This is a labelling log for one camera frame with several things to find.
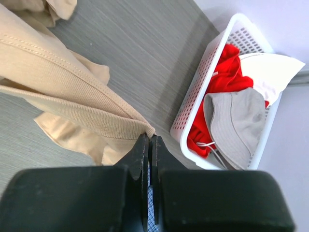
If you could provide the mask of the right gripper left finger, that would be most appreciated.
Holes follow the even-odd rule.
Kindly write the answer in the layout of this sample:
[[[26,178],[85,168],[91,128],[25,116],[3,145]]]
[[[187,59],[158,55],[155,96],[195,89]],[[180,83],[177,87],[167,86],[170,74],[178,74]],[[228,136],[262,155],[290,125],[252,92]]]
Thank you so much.
[[[25,169],[0,200],[3,232],[144,232],[147,137],[113,166]]]

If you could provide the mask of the beige t-shirt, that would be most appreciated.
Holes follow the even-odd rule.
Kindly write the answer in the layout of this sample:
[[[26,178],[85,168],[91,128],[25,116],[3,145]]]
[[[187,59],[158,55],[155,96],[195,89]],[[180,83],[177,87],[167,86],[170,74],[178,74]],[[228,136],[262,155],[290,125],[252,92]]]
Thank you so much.
[[[108,87],[110,69],[69,50],[50,28],[75,0],[0,3],[0,90],[42,111],[35,122],[59,146],[116,164],[155,129]]]

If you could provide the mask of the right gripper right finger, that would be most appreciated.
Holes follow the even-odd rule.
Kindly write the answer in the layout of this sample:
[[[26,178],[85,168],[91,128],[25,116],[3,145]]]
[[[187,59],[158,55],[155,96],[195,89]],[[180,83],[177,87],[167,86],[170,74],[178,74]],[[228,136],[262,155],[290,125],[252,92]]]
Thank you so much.
[[[190,170],[150,139],[154,221],[162,232],[293,232],[277,181],[262,171]]]

